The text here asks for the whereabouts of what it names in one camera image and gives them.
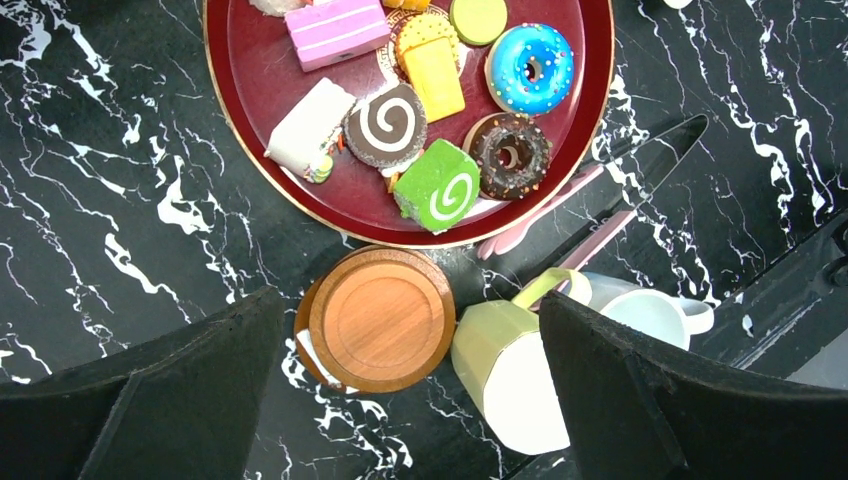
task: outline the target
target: chocolate donut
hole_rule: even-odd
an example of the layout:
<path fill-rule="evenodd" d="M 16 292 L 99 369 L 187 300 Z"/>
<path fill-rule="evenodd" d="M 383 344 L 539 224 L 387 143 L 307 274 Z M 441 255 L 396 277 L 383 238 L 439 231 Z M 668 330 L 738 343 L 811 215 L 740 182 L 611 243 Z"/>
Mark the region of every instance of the chocolate donut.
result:
<path fill-rule="evenodd" d="M 363 163 L 396 167 L 415 159 L 424 147 L 427 114 L 415 90 L 401 83 L 348 115 L 344 134 Z"/>
<path fill-rule="evenodd" d="M 551 149 L 542 129 L 526 115 L 495 113 L 468 132 L 463 150 L 480 167 L 480 193 L 493 200 L 517 200 L 533 190 L 548 173 Z M 501 163 L 506 151 L 511 160 Z"/>

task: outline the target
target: red tray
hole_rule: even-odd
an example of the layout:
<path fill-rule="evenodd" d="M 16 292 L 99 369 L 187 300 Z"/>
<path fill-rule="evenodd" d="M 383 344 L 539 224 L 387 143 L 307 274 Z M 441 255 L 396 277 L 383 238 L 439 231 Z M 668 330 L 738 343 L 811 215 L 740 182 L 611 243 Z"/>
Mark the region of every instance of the red tray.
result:
<path fill-rule="evenodd" d="M 553 142 L 554 160 L 538 191 L 508 203 L 478 205 L 462 223 L 440 235 L 401 218 L 380 174 L 349 151 L 335 156 L 333 174 L 313 185 L 288 175 L 262 156 L 271 131 L 322 77 L 357 97 L 380 90 L 398 75 L 393 44 L 310 73 L 303 73 L 282 18 L 264 16 L 248 0 L 206 0 L 204 33 L 212 81 L 239 142 L 259 171 L 298 208 L 350 236 L 407 248 L 449 247 L 492 236 L 521 221 L 559 191 L 582 159 L 606 106 L 613 68 L 614 30 L 610 0 L 507 0 L 510 28 L 545 23 L 563 34 L 574 51 L 569 96 L 536 119 Z M 446 11 L 450 0 L 433 0 Z M 409 12 L 387 9 L 394 32 Z M 499 111 L 486 87 L 488 47 L 462 50 L 461 82 L 466 109 L 430 124 L 429 142 L 444 138 L 462 145 L 471 126 Z"/>

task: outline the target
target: blue donut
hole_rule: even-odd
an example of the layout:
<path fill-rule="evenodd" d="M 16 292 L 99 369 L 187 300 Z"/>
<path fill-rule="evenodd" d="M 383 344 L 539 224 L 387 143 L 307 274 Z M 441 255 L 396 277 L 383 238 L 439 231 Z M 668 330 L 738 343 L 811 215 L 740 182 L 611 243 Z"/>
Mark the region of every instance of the blue donut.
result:
<path fill-rule="evenodd" d="M 574 52 L 553 28 L 525 23 L 504 32 L 486 59 L 486 83 L 510 113 L 541 115 L 559 105 L 574 81 Z"/>

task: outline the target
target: white cake slice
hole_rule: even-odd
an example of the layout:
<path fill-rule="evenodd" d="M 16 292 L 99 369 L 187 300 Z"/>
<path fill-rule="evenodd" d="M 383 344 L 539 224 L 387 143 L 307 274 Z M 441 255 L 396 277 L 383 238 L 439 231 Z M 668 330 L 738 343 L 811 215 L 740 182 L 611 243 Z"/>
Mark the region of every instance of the white cake slice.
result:
<path fill-rule="evenodd" d="M 322 78 L 274 127 L 265 156 L 309 182 L 323 183 L 333 168 L 325 146 L 355 103 L 356 97 Z"/>

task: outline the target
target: donut hole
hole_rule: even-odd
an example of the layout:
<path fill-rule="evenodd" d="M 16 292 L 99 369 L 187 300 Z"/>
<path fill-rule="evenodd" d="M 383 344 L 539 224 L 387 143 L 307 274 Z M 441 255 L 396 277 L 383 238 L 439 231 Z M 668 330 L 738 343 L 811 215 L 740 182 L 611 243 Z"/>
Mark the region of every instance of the donut hole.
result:
<path fill-rule="evenodd" d="M 524 64 L 524 76 L 527 77 L 527 80 L 530 80 L 530 83 L 535 83 L 541 78 L 542 74 L 542 64 L 540 64 L 537 60 L 528 60 L 527 63 Z"/>
<path fill-rule="evenodd" d="M 518 150 L 515 147 L 501 147 L 498 150 L 498 161 L 507 170 L 517 170 L 523 167 Z"/>

